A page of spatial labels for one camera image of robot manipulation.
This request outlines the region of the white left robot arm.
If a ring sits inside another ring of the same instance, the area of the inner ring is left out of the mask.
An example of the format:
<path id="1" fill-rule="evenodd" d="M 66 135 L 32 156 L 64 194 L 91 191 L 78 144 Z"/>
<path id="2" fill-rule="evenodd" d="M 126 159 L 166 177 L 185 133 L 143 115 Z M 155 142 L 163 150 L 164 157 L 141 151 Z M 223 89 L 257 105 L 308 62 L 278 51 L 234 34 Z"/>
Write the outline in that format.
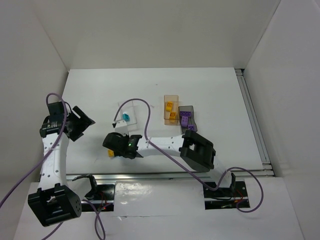
<path id="1" fill-rule="evenodd" d="M 67 181 L 66 160 L 69 142 L 75 142 L 95 124 L 78 106 L 64 112 L 61 102 L 48 105 L 49 115 L 39 130 L 46 159 L 41 167 L 40 181 L 27 203 L 42 226 L 48 227 L 82 214 L 81 201 L 91 200 L 97 192 L 97 182 L 90 173 Z"/>

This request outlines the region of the yellow square lego brick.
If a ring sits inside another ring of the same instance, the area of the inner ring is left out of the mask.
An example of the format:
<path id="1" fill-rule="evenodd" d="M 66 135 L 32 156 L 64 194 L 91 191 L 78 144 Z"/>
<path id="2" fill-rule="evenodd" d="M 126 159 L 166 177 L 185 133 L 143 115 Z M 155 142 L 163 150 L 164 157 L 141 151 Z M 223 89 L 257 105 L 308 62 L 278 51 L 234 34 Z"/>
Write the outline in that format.
<path id="1" fill-rule="evenodd" d="M 115 156 L 115 153 L 114 153 L 113 150 L 110 150 L 110 149 L 109 149 L 107 152 L 108 152 L 108 156 L 109 156 L 110 158 L 113 158 L 113 157 Z"/>

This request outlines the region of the yellow lego piece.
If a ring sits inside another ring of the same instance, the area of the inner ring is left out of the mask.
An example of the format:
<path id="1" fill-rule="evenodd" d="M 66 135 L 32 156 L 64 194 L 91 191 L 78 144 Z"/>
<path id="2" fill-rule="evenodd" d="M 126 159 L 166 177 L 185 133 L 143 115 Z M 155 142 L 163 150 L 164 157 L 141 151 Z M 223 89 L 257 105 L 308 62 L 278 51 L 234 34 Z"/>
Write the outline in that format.
<path id="1" fill-rule="evenodd" d="M 173 112 L 174 111 L 174 102 L 173 101 L 167 101 L 165 103 L 164 109 L 166 112 Z"/>

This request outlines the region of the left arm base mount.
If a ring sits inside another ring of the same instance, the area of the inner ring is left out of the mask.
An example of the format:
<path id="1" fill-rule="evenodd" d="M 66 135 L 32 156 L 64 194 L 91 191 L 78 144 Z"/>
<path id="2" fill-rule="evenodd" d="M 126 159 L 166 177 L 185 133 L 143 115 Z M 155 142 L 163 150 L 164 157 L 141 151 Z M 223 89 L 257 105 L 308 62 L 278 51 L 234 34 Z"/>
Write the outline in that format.
<path id="1" fill-rule="evenodd" d="M 91 202 L 98 211 L 114 211 L 115 183 L 98 183 L 95 176 L 88 173 L 76 176 L 68 182 L 68 186 L 79 196 L 83 212 L 93 211 L 84 200 Z"/>

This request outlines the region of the small teal lego plate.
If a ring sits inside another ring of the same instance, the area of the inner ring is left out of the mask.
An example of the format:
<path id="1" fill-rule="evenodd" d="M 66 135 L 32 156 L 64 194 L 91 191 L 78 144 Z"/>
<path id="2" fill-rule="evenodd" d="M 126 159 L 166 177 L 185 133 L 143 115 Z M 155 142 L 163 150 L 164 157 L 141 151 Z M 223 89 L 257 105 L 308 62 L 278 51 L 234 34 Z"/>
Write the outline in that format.
<path id="1" fill-rule="evenodd" d="M 130 119 L 130 116 L 127 114 L 127 113 L 123 113 L 122 114 L 122 119 L 125 121 L 125 122 L 129 122 L 131 119 Z"/>

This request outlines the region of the amber plastic container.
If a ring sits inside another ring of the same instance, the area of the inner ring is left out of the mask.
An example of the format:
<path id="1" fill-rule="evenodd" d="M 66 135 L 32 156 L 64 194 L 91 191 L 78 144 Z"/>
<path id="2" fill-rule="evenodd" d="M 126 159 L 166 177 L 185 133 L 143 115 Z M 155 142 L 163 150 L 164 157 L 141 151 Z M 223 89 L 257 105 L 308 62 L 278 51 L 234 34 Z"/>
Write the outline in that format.
<path id="1" fill-rule="evenodd" d="M 164 124 L 169 126 L 176 126 L 179 124 L 179 96 L 178 95 L 164 95 L 163 98 L 163 119 Z"/>

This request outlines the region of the aluminium front rail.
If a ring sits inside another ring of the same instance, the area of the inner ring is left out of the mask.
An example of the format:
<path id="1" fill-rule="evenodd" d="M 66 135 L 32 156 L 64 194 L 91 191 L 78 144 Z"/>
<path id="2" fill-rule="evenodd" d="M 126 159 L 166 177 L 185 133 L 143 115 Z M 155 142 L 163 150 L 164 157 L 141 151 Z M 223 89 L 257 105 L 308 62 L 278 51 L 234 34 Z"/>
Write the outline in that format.
<path id="1" fill-rule="evenodd" d="M 233 171 L 237 178 L 247 178 L 251 175 L 245 171 Z M 264 169 L 258 171 L 252 171 L 256 177 L 274 177 L 275 174 L 271 169 Z M 98 181 L 109 180 L 109 181 L 120 181 L 120 180 L 156 180 L 156 179 L 190 179 L 192 176 L 186 172 L 176 172 L 176 173 L 137 173 L 137 174 L 92 174 Z M 210 179 L 209 175 L 206 173 L 196 173 L 197 177 L 201 179 Z M 73 180 L 78 177 L 78 175 L 67 175 L 66 179 L 68 181 Z"/>

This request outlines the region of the yellow lego in amber bin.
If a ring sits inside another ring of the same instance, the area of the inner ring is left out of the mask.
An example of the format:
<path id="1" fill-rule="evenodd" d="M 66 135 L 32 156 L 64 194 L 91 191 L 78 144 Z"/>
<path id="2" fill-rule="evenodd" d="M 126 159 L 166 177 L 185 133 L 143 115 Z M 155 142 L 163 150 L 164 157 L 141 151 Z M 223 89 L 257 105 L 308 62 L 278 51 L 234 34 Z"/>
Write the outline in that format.
<path id="1" fill-rule="evenodd" d="M 177 113 L 174 112 L 174 111 L 172 111 L 172 112 L 170 113 L 170 115 L 169 115 L 169 120 L 170 120 L 170 121 L 174 121 L 174 120 L 176 120 L 176 117 L 177 117 Z"/>

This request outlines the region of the purple lego in grey bin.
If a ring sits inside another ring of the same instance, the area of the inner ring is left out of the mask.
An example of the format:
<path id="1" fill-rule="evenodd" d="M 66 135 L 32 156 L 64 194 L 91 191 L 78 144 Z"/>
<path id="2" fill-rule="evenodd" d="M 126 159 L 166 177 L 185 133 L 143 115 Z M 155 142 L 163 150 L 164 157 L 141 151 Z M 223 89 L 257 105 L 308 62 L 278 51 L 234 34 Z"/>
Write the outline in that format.
<path id="1" fill-rule="evenodd" d="M 188 117 L 188 118 L 192 116 L 192 112 L 191 111 L 180 111 L 179 114 L 182 117 Z"/>

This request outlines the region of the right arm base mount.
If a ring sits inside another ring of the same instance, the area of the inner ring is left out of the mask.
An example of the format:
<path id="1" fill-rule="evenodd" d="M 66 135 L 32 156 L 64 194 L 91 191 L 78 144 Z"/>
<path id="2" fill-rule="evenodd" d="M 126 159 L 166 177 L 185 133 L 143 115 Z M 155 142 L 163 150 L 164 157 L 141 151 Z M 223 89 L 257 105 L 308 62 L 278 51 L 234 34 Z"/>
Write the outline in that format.
<path id="1" fill-rule="evenodd" d="M 220 187 L 216 191 L 212 191 L 203 186 L 203 198 L 205 210 L 224 210 L 236 209 L 237 205 L 240 209 L 249 209 L 250 201 L 243 179 L 236 180 L 232 173 L 231 185 L 229 188 Z"/>

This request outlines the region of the dark grey plastic container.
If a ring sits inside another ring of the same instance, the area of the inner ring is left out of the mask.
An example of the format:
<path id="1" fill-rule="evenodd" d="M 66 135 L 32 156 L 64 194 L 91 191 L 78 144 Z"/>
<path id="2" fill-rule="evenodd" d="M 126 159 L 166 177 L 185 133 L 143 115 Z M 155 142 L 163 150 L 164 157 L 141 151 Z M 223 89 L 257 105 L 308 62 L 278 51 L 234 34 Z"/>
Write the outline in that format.
<path id="1" fill-rule="evenodd" d="M 195 111 L 192 105 L 179 106 L 178 113 L 181 134 L 184 134 L 187 130 L 198 131 L 195 121 Z"/>

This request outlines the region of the purple lego brick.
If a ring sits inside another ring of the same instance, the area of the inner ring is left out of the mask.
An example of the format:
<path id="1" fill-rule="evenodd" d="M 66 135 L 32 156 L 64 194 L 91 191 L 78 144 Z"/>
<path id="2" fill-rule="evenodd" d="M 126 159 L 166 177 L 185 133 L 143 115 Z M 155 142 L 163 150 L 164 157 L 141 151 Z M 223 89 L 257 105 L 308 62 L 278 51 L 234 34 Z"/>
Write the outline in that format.
<path id="1" fill-rule="evenodd" d="M 188 124 L 187 125 L 187 129 L 191 130 L 191 131 L 196 131 L 197 130 L 197 128 L 193 124 Z"/>

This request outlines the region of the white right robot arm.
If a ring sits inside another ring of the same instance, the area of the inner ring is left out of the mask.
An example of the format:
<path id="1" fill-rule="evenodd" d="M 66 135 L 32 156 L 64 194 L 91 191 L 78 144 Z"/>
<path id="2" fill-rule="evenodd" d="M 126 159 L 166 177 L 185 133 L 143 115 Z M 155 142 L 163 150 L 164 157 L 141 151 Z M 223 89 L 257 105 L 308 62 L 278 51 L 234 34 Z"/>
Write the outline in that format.
<path id="1" fill-rule="evenodd" d="M 144 137 L 116 127 L 104 140 L 71 143 L 67 174 L 169 174 L 204 173 L 220 188 L 233 187 L 235 178 L 216 158 L 211 141 L 197 132 L 167 137 Z"/>

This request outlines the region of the clear plastic container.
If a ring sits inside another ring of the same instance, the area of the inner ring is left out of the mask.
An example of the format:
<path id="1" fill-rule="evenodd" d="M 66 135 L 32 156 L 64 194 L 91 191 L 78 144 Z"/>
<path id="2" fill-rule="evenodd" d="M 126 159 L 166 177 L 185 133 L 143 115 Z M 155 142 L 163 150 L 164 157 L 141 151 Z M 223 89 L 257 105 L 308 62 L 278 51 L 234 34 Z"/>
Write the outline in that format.
<path id="1" fill-rule="evenodd" d="M 126 122 L 129 131 L 135 131 L 138 129 L 137 115 L 135 112 L 134 102 L 132 100 L 128 101 L 121 107 L 117 115 L 117 120 Z"/>

